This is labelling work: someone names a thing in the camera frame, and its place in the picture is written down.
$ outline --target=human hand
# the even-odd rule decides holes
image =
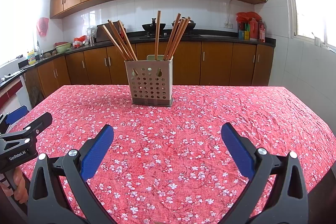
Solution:
[[[14,191],[14,198],[19,201],[20,204],[27,202],[28,200],[28,192],[26,189],[26,182],[23,178],[22,171],[19,167],[16,167],[13,174],[13,180],[15,185],[17,186],[16,190]],[[13,195],[13,190],[8,189],[6,185],[0,182],[0,186],[4,191],[6,196]]]

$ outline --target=blue gripper pad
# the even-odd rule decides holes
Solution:
[[[13,124],[24,117],[28,112],[29,111],[26,106],[21,106],[7,115],[6,123]]]
[[[108,124],[106,124],[95,137],[94,144],[82,160],[80,174],[84,181],[87,181],[87,179],[95,175],[101,161],[113,142],[113,137],[113,127]]]
[[[248,138],[241,137],[229,122],[223,124],[221,135],[240,173],[251,179],[254,176],[255,165],[255,156],[251,154],[251,150],[256,150],[254,145]]]

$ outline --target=silver bolt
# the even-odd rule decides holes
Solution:
[[[68,152],[68,155],[69,155],[70,157],[74,157],[74,156],[76,156],[76,155],[77,155],[77,150],[75,150],[75,149],[70,150],[70,151]]]
[[[266,150],[265,148],[259,148],[259,149],[258,149],[258,153],[259,153],[260,155],[266,155],[266,154],[267,154],[267,150]]]
[[[39,154],[39,160],[44,160],[46,157],[45,153]]]
[[[293,158],[296,159],[297,158],[297,153],[295,153],[294,151],[290,151],[289,155]]]

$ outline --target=red floral tablecloth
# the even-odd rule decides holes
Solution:
[[[247,183],[221,140],[225,122],[273,154],[294,150],[308,190],[336,160],[329,127],[285,88],[174,86],[173,96],[171,108],[138,106],[128,86],[64,86],[13,130],[50,112],[53,123],[38,137],[37,149],[56,157],[112,125],[112,148],[88,184],[118,223],[217,223]],[[35,162],[22,166],[28,177]],[[61,181],[74,211],[82,214],[68,182]]]

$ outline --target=utensil holder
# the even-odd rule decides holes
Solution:
[[[148,55],[147,60],[125,61],[132,102],[136,105],[165,106],[173,103],[173,60]]]

